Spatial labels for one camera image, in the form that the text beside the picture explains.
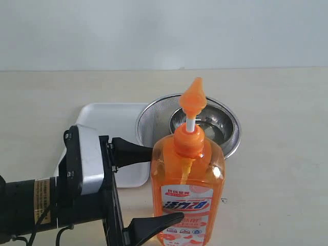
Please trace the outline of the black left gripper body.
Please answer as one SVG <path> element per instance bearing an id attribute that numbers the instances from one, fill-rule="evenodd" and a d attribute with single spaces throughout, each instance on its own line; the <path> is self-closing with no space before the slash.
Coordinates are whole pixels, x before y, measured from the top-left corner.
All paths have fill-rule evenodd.
<path id="1" fill-rule="evenodd" d="M 107 245 L 124 245 L 124 223 L 115 180 L 116 167 L 112 165 L 108 136 L 100 136 L 100 147 L 104 167 L 104 180 L 100 188 L 102 224 Z"/>

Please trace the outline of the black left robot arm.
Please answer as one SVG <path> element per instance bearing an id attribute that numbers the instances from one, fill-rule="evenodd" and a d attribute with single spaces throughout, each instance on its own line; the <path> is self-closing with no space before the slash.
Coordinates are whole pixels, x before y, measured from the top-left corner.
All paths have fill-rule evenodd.
<path id="1" fill-rule="evenodd" d="M 81 158 L 77 140 L 65 141 L 67 153 L 59 175 L 43 180 L 1 180 L 1 243 L 21 240 L 32 245 L 37 232 L 101 220 L 107 245 L 142 245 L 163 230 L 181 222 L 184 214 L 134 218 L 124 226 L 115 173 L 124 166 L 149 161 L 152 149 L 120 137 L 100 136 L 100 166 L 104 177 L 90 194 L 82 193 Z"/>

